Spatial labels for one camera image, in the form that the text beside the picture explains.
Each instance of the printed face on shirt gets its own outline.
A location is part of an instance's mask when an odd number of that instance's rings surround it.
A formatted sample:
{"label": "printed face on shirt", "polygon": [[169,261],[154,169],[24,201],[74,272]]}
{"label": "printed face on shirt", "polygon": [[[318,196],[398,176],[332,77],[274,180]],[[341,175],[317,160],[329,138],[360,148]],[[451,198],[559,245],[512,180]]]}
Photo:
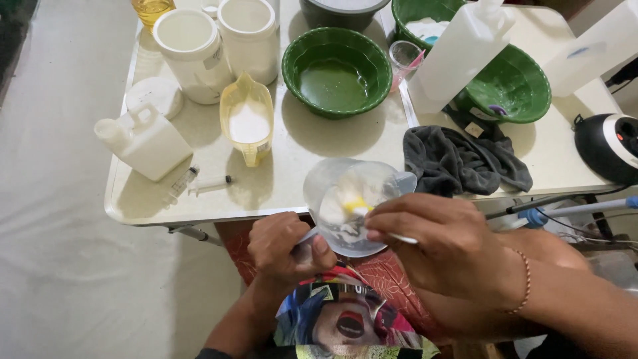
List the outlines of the printed face on shirt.
{"label": "printed face on shirt", "polygon": [[371,308],[361,296],[341,293],[338,303],[326,303],[313,329],[315,343],[338,345],[378,345]]}

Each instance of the white plastic jar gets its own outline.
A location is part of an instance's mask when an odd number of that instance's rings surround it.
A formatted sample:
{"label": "white plastic jar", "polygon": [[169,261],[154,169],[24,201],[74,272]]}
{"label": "white plastic jar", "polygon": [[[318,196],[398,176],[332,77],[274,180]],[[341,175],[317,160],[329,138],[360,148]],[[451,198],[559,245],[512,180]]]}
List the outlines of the white plastic jar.
{"label": "white plastic jar", "polygon": [[234,78],[215,21],[201,11],[172,10],[155,22],[153,37],[184,94],[203,105],[218,103]]}
{"label": "white plastic jar", "polygon": [[279,39],[275,11],[264,0],[224,0],[217,10],[230,69],[264,85],[277,78]]}

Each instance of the green liquid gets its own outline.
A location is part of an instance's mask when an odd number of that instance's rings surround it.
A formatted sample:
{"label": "green liquid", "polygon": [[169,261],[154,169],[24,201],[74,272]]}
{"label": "green liquid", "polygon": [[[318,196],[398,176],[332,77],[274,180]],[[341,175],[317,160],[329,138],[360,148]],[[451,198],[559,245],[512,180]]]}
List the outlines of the green liquid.
{"label": "green liquid", "polygon": [[301,73],[300,90],[328,110],[354,111],[367,102],[366,81],[356,68],[337,59],[315,61]]}

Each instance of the cooking oil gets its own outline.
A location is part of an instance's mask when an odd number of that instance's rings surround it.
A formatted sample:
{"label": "cooking oil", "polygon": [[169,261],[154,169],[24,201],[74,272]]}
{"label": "cooking oil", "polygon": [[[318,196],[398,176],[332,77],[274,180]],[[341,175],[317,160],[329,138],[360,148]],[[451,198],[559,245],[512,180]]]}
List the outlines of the cooking oil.
{"label": "cooking oil", "polygon": [[140,18],[146,30],[153,33],[153,25],[160,16],[175,9],[173,0],[131,0],[131,4],[137,16]]}

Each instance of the white table top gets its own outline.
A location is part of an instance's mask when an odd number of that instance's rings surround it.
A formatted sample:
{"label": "white table top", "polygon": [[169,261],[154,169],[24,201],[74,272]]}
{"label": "white table top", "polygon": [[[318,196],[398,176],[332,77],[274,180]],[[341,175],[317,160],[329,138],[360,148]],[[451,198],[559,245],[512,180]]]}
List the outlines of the white table top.
{"label": "white table top", "polygon": [[[516,25],[511,43],[539,63],[549,59],[561,43],[573,37],[560,14],[548,8],[512,7]],[[297,0],[281,0],[280,56],[308,26]],[[364,31],[387,50],[386,37],[394,28],[390,7],[384,8]],[[173,75],[152,36],[138,29],[127,89],[147,77]],[[158,183],[112,159],[105,210],[123,224],[159,225],[259,217],[280,211],[306,212],[302,186],[306,173],[325,157],[352,157],[386,162],[403,170],[403,134],[409,126],[441,125],[458,129],[443,113],[414,116],[405,88],[391,93],[376,109],[350,119],[330,121],[311,114],[279,76],[269,87],[275,110],[272,154],[259,167],[249,168],[221,134],[219,105],[199,105],[186,100],[172,123],[193,147],[193,158],[182,163]],[[527,164],[534,186],[530,195],[585,192],[609,188],[580,159],[571,130],[578,113],[584,117],[620,110],[600,79],[568,98],[554,98],[549,112],[529,125],[501,125],[514,143],[516,155]],[[226,189],[200,194],[183,193],[166,209],[161,198],[189,165],[198,164],[201,176],[230,174],[237,183]],[[519,197],[522,192],[501,188],[491,196],[463,195],[469,199]]]}

